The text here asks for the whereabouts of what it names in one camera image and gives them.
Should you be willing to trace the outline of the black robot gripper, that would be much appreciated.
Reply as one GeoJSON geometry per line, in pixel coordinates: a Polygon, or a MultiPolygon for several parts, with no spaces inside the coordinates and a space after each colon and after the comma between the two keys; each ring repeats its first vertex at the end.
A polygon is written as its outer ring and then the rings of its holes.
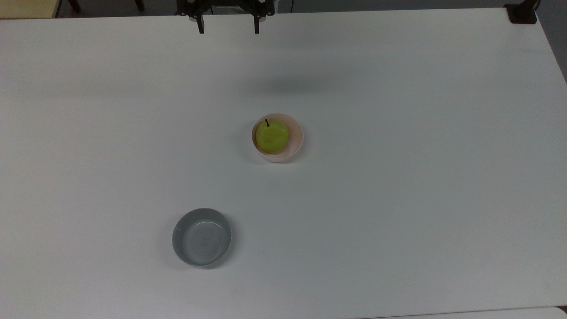
{"type": "Polygon", "coordinates": [[[177,14],[197,18],[197,27],[200,34],[205,34],[203,14],[213,7],[239,7],[244,12],[254,16],[254,33],[260,32],[260,20],[265,16],[275,14],[273,0],[178,0],[177,14]]]}

